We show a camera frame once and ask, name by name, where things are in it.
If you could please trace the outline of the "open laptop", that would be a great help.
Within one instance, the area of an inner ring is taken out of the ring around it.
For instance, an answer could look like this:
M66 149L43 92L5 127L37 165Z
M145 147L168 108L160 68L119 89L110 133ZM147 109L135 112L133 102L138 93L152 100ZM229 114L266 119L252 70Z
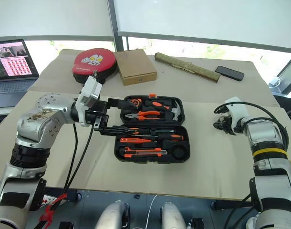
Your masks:
M14 107L38 78L23 39L0 41L0 108Z

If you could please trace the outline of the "black smartphone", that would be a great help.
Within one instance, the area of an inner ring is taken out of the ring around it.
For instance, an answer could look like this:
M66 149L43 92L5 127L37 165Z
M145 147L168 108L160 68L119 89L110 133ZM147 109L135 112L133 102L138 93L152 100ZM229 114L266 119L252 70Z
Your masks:
M215 69L216 73L219 73L227 78L236 80L236 81L242 81L244 78L244 73L224 67L224 66L218 66Z

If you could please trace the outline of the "black orange screwdriver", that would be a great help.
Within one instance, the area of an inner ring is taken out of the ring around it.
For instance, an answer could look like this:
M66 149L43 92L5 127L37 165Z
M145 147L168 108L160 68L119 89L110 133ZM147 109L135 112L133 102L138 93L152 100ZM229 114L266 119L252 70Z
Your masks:
M158 135L132 135L132 136L140 136L140 137L152 137L157 140L170 140L170 141L183 141L184 137L182 135L176 134L158 134Z
M131 130L134 131L134 134L160 134L163 132L167 132L167 133L173 133L174 130L151 130L149 128L139 128L139 127L132 127L130 128Z

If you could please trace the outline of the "white charger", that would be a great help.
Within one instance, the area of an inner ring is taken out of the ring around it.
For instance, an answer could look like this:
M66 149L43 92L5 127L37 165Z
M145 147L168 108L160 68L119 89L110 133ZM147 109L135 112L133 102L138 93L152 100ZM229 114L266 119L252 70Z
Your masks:
M269 88L276 88L280 85L280 83L281 83L281 80L279 77L273 77L271 81L269 82L268 86Z

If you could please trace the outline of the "silver claw hammer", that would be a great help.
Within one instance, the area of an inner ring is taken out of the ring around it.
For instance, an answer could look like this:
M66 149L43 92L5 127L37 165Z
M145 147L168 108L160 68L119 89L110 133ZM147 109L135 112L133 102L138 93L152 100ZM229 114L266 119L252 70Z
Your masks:
M183 121L183 107L182 107L182 104L178 100L173 101L173 107L171 109L171 113L173 115L172 121L179 122L179 123Z

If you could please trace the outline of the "brown paper table sheet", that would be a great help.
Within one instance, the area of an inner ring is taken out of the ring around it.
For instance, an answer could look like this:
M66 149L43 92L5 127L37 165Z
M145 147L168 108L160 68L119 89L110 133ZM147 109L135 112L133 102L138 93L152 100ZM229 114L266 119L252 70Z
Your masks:
M82 85L73 77L73 61L79 50L64 49L40 74L29 91L77 94ZM102 86L101 95L107 97L124 98L128 95L172 96L186 102L223 103L225 100L237 96L240 100L259 104L261 106L279 107L271 90L259 75L253 62L185 58L208 70L215 70L218 66L244 73L242 81L235 81L221 76L217 83L203 77L178 70L174 67L155 61L150 55L157 71L157 79L145 83L125 86L118 72L109 76Z

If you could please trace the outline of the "dark window post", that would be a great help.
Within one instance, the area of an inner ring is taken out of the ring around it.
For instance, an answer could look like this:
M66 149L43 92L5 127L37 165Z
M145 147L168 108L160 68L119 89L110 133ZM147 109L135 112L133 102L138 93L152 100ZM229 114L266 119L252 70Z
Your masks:
M127 51L128 50L127 41L128 41L127 37L125 36L115 36L114 37L115 50L117 52Z

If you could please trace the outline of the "silver robot right leg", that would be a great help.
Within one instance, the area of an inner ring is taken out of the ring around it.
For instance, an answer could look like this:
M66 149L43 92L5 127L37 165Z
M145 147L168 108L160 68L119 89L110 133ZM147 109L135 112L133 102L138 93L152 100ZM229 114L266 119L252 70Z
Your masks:
M162 206L161 229L187 229L182 214L172 202Z

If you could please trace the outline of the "black tool case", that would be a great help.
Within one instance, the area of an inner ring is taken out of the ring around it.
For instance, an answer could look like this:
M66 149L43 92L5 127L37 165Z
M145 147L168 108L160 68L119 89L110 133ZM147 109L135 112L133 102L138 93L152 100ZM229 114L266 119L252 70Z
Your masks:
M176 97L168 97L168 96L157 96L155 94L151 95L129 95L124 100L129 101L133 98L141 98L142 99L142 107L141 110L122 110L120 113L120 118L123 122L122 126L132 128L149 128L151 130L174 130L173 133L163 132L162 134L176 134L182 135L184 137L183 141L170 141L170 140L157 140L152 137L140 137L140 136L132 136L131 135L118 135L115 138L114 143L114 155L116 158L122 162L134 162L134 163L147 163L147 162L157 162L159 164L170 164L170 163L182 163L189 159L190 157L190 144L187 130L182 126L185 120L185 114L183 110L183 121L182 122L174 122L172 121L172 113L171 111L163 111L164 114L161 116L161 120L157 121L137 121L136 119L128 119L125 118L126 114L137 113L139 111L157 111L152 106L145 106L145 100L150 100L154 102L160 102L165 105L169 105L173 107L173 101L178 100L181 104L182 101ZM143 143L143 144L131 144L131 143L121 143L121 138L142 138L142 139L150 139L153 142ZM167 151L167 155L162 157L156 156L148 156L148 157L137 157L137 158L124 158L124 150L126 147L132 149L150 149L150 148L161 148Z

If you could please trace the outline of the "white power strip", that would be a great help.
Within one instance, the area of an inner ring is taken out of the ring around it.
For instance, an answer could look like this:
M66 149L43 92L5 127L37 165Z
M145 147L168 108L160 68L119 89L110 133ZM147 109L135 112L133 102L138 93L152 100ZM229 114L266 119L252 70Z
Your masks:
M50 204L56 200L56 197L50 195L44 195L42 200L42 206Z

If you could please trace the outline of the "black orange utility knife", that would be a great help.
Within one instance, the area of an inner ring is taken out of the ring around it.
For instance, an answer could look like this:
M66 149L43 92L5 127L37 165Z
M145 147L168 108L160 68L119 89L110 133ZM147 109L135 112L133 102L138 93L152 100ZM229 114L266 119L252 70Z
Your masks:
M124 158L137 158L137 157L148 157L148 156L162 157L165 155L167 155L167 151L161 148L132 149L132 148L126 147L124 150Z

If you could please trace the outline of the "white roller blind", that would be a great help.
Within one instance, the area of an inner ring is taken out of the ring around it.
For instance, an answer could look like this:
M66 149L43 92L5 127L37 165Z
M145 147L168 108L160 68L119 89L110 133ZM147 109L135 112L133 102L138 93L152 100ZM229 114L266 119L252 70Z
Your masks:
M112 41L107 0L0 0L0 40Z
M114 0L118 34L291 53L291 0Z

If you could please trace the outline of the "brown cardboard box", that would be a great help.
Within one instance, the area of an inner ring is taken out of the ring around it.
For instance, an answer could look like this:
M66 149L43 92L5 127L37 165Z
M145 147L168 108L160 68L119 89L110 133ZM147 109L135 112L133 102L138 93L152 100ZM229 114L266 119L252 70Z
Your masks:
M157 79L157 71L143 49L115 52L114 55L124 86Z

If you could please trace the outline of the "silver robot leg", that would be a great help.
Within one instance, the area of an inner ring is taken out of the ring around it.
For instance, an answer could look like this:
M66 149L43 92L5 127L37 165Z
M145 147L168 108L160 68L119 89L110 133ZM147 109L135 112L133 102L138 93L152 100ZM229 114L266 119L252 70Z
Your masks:
M130 206L117 200L100 215L94 229L130 229Z
M161 229L187 229L182 214L172 202L162 206Z

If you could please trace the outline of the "orange black tape measure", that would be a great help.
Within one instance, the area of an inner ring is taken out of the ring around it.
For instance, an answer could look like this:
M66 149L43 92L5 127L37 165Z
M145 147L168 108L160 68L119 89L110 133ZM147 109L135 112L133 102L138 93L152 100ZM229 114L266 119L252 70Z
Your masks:
M142 107L142 99L141 98L130 99L129 103L134 107L134 109L141 110L141 107Z

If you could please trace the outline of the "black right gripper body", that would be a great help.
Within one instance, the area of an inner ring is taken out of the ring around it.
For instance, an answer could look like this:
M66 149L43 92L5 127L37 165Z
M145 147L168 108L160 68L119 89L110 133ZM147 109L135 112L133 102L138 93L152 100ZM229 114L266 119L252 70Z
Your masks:
M223 115L220 120L222 130L233 130L233 119L231 115Z

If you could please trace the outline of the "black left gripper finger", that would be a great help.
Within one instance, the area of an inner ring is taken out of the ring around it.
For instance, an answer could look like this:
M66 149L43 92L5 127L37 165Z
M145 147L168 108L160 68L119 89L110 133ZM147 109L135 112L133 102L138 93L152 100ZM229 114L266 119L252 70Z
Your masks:
M111 107L115 107L120 110L137 110L137 106L129 101L108 98L107 109L110 109Z
M132 128L128 128L125 126L104 126L101 129L98 130L101 135L107 135L107 136L117 136L117 135L131 135L136 132L136 130Z

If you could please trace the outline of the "silver robot left leg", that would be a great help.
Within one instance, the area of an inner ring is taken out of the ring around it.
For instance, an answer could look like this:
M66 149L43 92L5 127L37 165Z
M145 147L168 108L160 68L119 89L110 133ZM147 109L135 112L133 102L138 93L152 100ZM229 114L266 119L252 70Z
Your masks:
M117 200L100 215L94 229L130 229L130 206Z

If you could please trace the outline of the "orange handled pliers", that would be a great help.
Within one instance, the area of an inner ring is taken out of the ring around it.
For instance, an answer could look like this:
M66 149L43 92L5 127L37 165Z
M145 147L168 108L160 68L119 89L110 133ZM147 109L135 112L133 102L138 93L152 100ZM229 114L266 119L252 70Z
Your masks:
M137 113L125 114L125 118L137 121L157 121L162 119L164 112L161 111L139 111Z

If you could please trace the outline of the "black table base bar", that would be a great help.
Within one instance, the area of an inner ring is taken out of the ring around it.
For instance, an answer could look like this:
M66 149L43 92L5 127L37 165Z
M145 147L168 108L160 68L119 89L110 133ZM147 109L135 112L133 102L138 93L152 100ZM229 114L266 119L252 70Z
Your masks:
M45 188L45 195L58 197L61 195L62 188L57 187L46 187ZM70 202L79 202L82 199L82 195L78 192L77 189L69 189L67 191L67 199Z

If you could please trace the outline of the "red boxing pad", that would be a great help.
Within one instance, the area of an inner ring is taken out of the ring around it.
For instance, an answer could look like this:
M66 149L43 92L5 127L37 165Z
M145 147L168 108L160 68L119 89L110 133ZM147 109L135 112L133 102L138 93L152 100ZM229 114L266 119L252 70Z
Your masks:
M86 83L87 78L92 75L97 82L104 84L116 69L117 62L112 51L105 48L94 48L76 56L72 73L78 83Z

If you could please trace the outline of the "orange voltage tester pen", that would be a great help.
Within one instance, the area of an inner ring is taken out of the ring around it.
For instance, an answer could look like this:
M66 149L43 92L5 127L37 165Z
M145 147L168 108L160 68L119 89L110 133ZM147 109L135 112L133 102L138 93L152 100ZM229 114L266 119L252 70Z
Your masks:
M143 143L153 142L153 140L142 139L142 138L121 138L120 142L121 143L131 143L131 144L143 144Z

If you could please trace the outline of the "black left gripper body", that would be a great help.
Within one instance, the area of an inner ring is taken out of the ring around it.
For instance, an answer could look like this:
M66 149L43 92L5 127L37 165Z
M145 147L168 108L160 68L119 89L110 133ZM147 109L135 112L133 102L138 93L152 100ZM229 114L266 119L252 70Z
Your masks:
M85 111L86 123L91 124L94 131L103 131L107 127L109 118L107 115L108 108L106 101L99 100Z

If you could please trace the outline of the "rolled bamboo scroll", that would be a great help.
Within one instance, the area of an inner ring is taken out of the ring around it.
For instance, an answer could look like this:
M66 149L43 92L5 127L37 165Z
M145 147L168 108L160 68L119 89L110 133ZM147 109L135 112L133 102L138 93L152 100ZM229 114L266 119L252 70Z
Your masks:
M163 64L172 66L176 69L188 72L193 75L198 75L215 83L218 82L221 76L220 73L197 66L192 62L183 61L178 58L162 54L160 52L155 53L154 58L157 62L161 62Z

